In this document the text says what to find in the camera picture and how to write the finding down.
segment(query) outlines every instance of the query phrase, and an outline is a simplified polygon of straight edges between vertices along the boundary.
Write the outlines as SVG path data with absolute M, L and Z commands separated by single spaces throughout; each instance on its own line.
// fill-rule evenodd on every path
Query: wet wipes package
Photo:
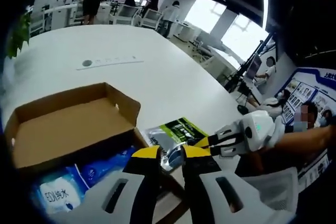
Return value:
M 73 210 L 81 204 L 88 189 L 76 166 L 49 174 L 34 185 L 35 198 L 46 214 Z
M 131 146 L 107 160 L 97 160 L 83 166 L 66 167 L 39 179 L 32 198 L 46 214 L 71 211 L 78 207 L 85 192 L 116 170 L 125 168 L 136 148 Z
M 128 160 L 135 151 L 136 149 L 131 146 L 107 160 L 99 160 L 91 164 L 84 165 L 82 168 L 79 168 L 80 175 L 84 179 L 85 183 L 91 188 L 101 181 L 108 173 L 124 169 Z

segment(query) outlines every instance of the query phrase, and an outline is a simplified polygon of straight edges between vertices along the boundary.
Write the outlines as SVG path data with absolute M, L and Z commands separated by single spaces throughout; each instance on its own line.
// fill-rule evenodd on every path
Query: desk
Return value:
M 143 62 L 76 70 L 84 60 L 110 54 L 136 55 Z M 214 78 L 151 29 L 92 25 L 53 30 L 31 38 L 15 65 L 15 83 L 1 100 L 3 124 L 22 104 L 99 82 L 107 82 L 141 103 L 140 130 L 185 116 L 213 134 L 241 118 L 236 101 Z M 221 159 L 232 170 L 238 160 Z M 181 169 L 173 176 L 184 183 Z M 190 221 L 185 223 L 191 223 L 188 214 L 183 218 Z
M 51 20 L 51 29 L 55 30 L 69 26 L 70 19 L 73 19 L 76 15 L 78 5 L 81 5 L 81 3 L 62 5 L 45 10 L 45 14 L 53 14 Z M 107 22 L 110 11 L 111 6 L 109 3 L 100 3 L 96 19 L 102 23 Z
M 226 52 L 220 51 L 214 47 L 209 47 L 211 53 L 218 58 L 224 65 L 226 65 L 232 72 L 237 71 L 240 68 L 238 61 L 227 54 Z
M 251 89 L 252 96 L 256 101 L 259 103 L 259 105 L 263 102 L 263 95 L 260 93 L 260 91 L 257 89 L 257 87 L 252 83 L 251 80 L 245 79 L 244 82 L 246 83 L 246 86 Z

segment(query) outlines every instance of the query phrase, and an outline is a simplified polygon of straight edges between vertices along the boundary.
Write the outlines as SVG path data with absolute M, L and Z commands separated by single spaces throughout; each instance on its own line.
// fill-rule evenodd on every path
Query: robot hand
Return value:
M 213 156 L 234 157 L 262 147 L 274 147 L 284 133 L 280 116 L 273 122 L 267 111 L 255 111 L 200 140 L 195 146 L 208 150 Z

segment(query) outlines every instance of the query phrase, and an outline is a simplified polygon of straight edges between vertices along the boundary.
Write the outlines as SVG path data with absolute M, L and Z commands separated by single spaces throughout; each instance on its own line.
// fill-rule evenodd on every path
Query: green leaves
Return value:
M 26 41 L 29 44 L 30 34 L 30 15 L 25 13 L 20 17 L 18 23 L 14 26 L 12 34 L 7 44 L 7 56 L 15 58 L 17 56 L 17 49 L 21 51 L 23 43 Z

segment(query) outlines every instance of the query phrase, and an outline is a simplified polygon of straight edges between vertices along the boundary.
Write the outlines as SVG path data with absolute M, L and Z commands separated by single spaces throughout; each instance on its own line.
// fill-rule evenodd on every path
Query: black pole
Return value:
M 241 66 L 241 68 L 231 77 L 231 79 L 228 81 L 227 84 L 225 84 L 224 88 L 229 92 L 233 92 L 234 89 L 237 87 L 240 78 L 243 76 L 243 74 L 247 71 L 248 67 L 254 60 L 254 57 L 256 55 L 259 55 L 264 47 L 267 45 L 267 43 L 271 40 L 275 32 L 269 33 L 265 41 L 260 41 L 259 46 L 256 48 L 256 50 L 252 53 L 252 55 L 248 58 L 248 60 Z

